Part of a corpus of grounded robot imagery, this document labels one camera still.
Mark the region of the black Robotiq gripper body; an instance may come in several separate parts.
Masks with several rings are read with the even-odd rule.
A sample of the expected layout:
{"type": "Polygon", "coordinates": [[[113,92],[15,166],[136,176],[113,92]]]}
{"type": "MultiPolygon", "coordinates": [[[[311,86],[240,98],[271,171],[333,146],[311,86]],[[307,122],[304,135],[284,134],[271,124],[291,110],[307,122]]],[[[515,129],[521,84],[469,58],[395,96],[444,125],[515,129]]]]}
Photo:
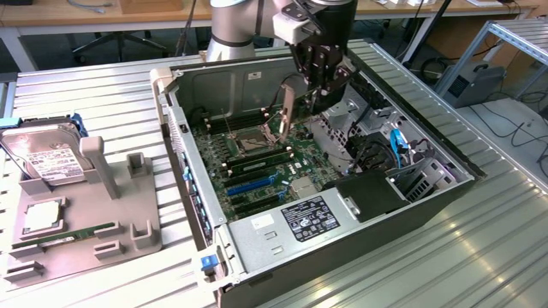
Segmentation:
{"type": "Polygon", "coordinates": [[[347,52],[347,44],[351,36],[357,1],[312,1],[316,6],[323,6],[315,16],[321,26],[321,34],[313,34],[307,38],[307,42],[316,45],[339,47],[343,53],[347,52]]]}

